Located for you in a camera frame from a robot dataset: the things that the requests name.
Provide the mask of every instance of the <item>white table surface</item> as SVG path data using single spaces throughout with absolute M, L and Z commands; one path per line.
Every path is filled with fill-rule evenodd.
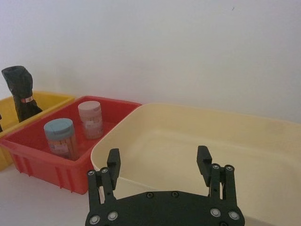
M 0 171 L 0 226 L 84 226 L 88 212 L 87 193 L 60 189 L 14 165 Z

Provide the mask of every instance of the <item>plastic container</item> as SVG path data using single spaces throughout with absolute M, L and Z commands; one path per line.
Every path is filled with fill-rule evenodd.
M 84 194 L 87 191 L 87 171 L 93 168 L 90 154 L 93 146 L 101 138 L 91 140 L 85 136 L 78 105 L 86 101 L 98 101 L 101 104 L 104 135 L 141 105 L 102 97 L 82 97 L 3 137 L 0 145 L 10 151 L 18 171 L 72 192 Z M 73 121 L 79 152 L 79 159 L 76 161 L 56 156 L 49 148 L 43 127 L 47 122 L 58 118 L 69 118 Z
M 56 94 L 51 92 L 42 92 L 34 91 L 33 97 L 37 101 L 38 106 L 43 110 L 41 113 L 24 120 L 19 123 L 15 103 L 12 97 L 5 98 L 0 100 L 0 115 L 2 117 L 0 123 L 3 129 L 3 132 L 0 133 L 0 139 L 7 135 L 8 133 L 20 129 L 25 125 L 29 124 L 32 121 L 35 121 L 45 114 L 56 110 L 71 101 L 74 100 L 74 97 L 64 94 Z M 12 159 L 8 151 L 0 147 L 0 170 L 3 170 L 12 163 Z
M 70 160 L 79 158 L 74 126 L 71 119 L 54 119 L 44 126 L 52 153 Z
M 102 109 L 98 101 L 86 101 L 79 104 L 79 116 L 87 139 L 96 139 L 103 135 Z
M 301 124 L 287 121 L 148 104 L 107 134 L 91 160 L 99 170 L 107 165 L 109 151 L 119 148 L 116 198 L 152 190 L 207 195 L 196 162 L 198 145 L 206 145 L 214 162 L 235 167 L 237 201 L 246 225 L 299 226 L 300 134 Z

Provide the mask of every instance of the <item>label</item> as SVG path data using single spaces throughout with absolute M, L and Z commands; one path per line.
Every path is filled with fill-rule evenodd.
M 28 103 L 28 102 L 31 102 L 31 101 L 33 101 L 33 96 L 31 96 L 29 98 L 21 99 L 22 103 Z
M 57 155 L 68 155 L 69 154 L 69 148 L 68 145 L 65 144 L 49 144 L 51 150 L 53 153 Z
M 96 129 L 96 128 L 101 128 L 102 127 L 102 123 L 99 122 L 94 122 L 94 121 L 85 121 L 84 122 L 84 127 L 86 129 Z

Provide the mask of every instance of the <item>screw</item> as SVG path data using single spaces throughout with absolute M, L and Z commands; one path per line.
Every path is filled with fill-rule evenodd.
M 221 212 L 220 212 L 220 210 L 217 209 L 217 208 L 212 208 L 212 209 L 210 210 L 210 213 L 211 213 L 212 216 L 214 216 L 214 217 L 216 217 L 216 218 L 219 218 L 219 217 L 221 216 Z
M 233 168 L 231 166 L 226 166 L 226 169 L 229 170 L 229 171 L 233 170 Z
M 234 212 L 234 211 L 230 211 L 229 212 L 229 216 L 230 218 L 232 218 L 233 220 L 238 220 L 239 219 L 239 214 Z
M 90 218 L 89 222 L 91 225 L 96 225 L 100 221 L 100 216 L 94 215 Z
M 108 168 L 103 168 L 102 169 L 102 173 L 106 173 L 106 172 L 108 172 L 109 170 L 108 170 Z
M 146 194 L 146 197 L 149 198 L 149 199 L 151 199 L 152 197 L 154 197 L 154 193 L 153 192 L 148 192 Z
M 179 193 L 178 192 L 171 192 L 171 196 L 174 198 L 179 197 Z
M 108 220 L 116 220 L 118 217 L 118 213 L 115 211 L 112 211 L 108 214 Z

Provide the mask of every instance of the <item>red bin ridge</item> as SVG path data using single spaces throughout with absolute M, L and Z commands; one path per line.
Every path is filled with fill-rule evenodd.
M 20 173 L 26 173 L 71 192 L 84 194 L 88 190 L 87 172 L 93 169 L 90 155 L 92 148 L 102 138 L 86 139 L 78 113 L 78 105 L 85 101 L 98 101 L 102 108 L 103 136 L 111 131 L 121 120 L 141 104 L 85 96 L 75 100 L 56 112 L 11 133 L 0 140 L 6 148 Z M 64 159 L 51 153 L 44 133 L 44 125 L 57 118 L 73 121 L 80 158 L 76 161 Z

